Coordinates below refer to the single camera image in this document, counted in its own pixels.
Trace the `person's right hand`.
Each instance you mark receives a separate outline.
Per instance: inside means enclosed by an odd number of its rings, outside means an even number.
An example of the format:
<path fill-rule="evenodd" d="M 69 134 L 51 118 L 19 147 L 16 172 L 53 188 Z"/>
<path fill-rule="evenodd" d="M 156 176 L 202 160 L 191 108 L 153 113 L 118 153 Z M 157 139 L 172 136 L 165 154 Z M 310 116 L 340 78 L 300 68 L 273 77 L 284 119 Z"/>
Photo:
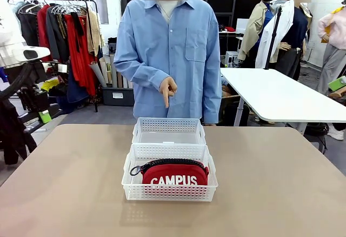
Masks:
<path fill-rule="evenodd" d="M 165 78 L 159 87 L 159 92 L 163 95 L 165 107 L 169 108 L 169 98 L 177 93 L 177 84 L 172 77 Z"/>

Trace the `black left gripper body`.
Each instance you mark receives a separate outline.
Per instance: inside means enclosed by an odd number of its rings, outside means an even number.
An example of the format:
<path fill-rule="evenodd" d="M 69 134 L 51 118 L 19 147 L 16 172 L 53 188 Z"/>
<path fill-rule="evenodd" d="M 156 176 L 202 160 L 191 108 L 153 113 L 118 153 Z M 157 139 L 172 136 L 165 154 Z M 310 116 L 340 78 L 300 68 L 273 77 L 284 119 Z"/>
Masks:
<path fill-rule="evenodd" d="M 42 112 L 49 109 L 48 93 L 35 88 L 22 88 L 18 92 L 24 110 Z"/>

